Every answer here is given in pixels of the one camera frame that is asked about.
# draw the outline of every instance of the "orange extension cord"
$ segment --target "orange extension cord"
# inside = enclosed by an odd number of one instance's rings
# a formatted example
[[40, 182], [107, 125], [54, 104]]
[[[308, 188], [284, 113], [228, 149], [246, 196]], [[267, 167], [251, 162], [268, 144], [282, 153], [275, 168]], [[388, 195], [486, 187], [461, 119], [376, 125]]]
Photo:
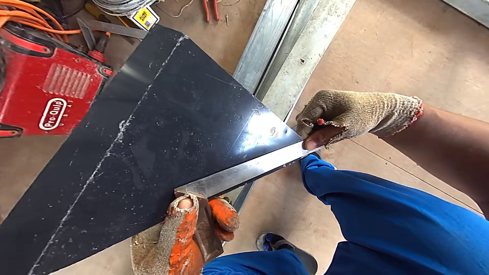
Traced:
[[[29, 3], [20, 0], [0, 0], [0, 5], [9, 6], [17, 9], [0, 9], [0, 28], [3, 27], [3, 25], [7, 21], [14, 21], [48, 32], [53, 37], [56, 37], [57, 39], [64, 42], [68, 42], [67, 34], [75, 34], [81, 32], [81, 30], [79, 29], [64, 30], [59, 22], [49, 13]], [[45, 15], [51, 21], [53, 21], [58, 29], [54, 29], [53, 27], [51, 27], [40, 14]]]

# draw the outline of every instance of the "pro-quip logo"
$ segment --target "pro-quip logo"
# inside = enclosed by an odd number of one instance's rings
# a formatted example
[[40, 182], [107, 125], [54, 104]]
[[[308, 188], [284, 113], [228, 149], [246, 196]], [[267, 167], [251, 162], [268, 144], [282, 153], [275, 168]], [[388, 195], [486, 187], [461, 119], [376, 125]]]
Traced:
[[39, 121], [39, 128], [48, 131], [58, 127], [65, 113], [66, 106], [67, 102], [62, 98], [53, 98], [48, 101], [43, 117]]

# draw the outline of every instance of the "concrete floor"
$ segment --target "concrete floor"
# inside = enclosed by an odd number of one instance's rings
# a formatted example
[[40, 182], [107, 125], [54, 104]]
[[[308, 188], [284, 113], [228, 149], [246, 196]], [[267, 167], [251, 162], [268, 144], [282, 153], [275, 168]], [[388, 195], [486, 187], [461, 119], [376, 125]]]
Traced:
[[[170, 10], [183, 1], [158, 5]], [[221, 17], [226, 12], [233, 15], [229, 29], [223, 22], [203, 22], [201, 3], [189, 6], [177, 19], [155, 11], [164, 25], [187, 33], [232, 72], [264, 3], [241, 1], [222, 7]], [[237, 38], [238, 29], [244, 34]], [[124, 40], [117, 40], [109, 45], [113, 49], [110, 61], [115, 64], [123, 64], [124, 55], [130, 53], [131, 47], [122, 43]], [[357, 0], [306, 85], [292, 118], [316, 91], [338, 89], [417, 95], [436, 107], [489, 121], [488, 43], [489, 30], [439, 0]], [[293, 119], [288, 123], [295, 124]], [[0, 150], [9, 156], [0, 160], [0, 222], [63, 140], [0, 140]], [[370, 173], [479, 212], [468, 196], [373, 135], [334, 144], [323, 150], [323, 158], [339, 169]], [[329, 206], [307, 193], [295, 165], [257, 181], [240, 219], [241, 227], [235, 240], [225, 245], [225, 253], [253, 251], [257, 234], [273, 231], [311, 252], [318, 259], [319, 274], [327, 269], [336, 244], [343, 240]], [[133, 274], [129, 241], [55, 274]]]

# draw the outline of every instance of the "wire coil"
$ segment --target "wire coil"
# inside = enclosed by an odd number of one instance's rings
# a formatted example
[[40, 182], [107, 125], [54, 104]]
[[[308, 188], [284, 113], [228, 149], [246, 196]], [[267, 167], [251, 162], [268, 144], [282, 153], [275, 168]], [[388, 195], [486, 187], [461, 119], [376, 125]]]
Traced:
[[131, 15], [158, 0], [93, 0], [105, 13], [113, 16]]

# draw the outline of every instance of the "knit work glove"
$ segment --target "knit work glove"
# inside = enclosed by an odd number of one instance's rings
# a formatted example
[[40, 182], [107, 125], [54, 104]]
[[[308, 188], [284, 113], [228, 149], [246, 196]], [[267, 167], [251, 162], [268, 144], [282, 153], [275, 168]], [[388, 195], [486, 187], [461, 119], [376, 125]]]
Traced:
[[367, 132], [381, 138], [402, 131], [421, 114], [422, 101], [416, 96], [323, 90], [295, 118], [296, 131], [306, 139], [318, 124], [344, 127], [326, 145]]
[[[239, 220], [236, 210], [221, 198], [209, 201], [216, 219], [216, 232], [222, 241], [234, 238]], [[196, 230], [199, 202], [193, 195], [174, 200], [165, 220], [131, 240], [131, 260], [136, 275], [197, 275], [203, 258], [192, 238]]]

